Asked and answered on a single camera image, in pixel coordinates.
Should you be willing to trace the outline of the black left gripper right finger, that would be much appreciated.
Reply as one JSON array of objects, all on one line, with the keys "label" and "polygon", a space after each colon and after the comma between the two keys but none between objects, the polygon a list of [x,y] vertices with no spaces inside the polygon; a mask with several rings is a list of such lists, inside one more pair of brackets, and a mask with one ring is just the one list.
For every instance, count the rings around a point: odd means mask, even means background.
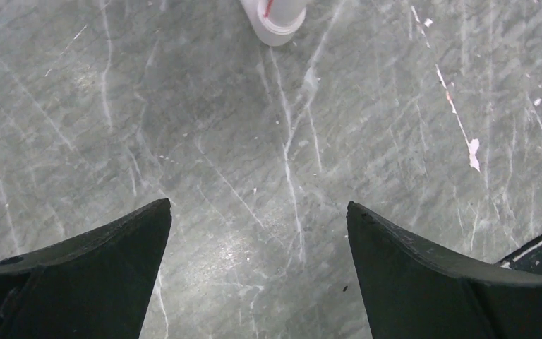
[{"label": "black left gripper right finger", "polygon": [[374,338],[542,338],[542,275],[469,258],[353,201],[347,230]]}]

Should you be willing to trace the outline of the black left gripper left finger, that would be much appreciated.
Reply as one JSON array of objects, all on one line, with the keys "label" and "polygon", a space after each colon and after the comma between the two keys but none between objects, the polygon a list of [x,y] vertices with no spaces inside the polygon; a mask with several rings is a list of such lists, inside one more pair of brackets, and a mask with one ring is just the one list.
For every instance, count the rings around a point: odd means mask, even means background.
[{"label": "black left gripper left finger", "polygon": [[138,338],[169,238],[162,198],[0,261],[0,338]]}]

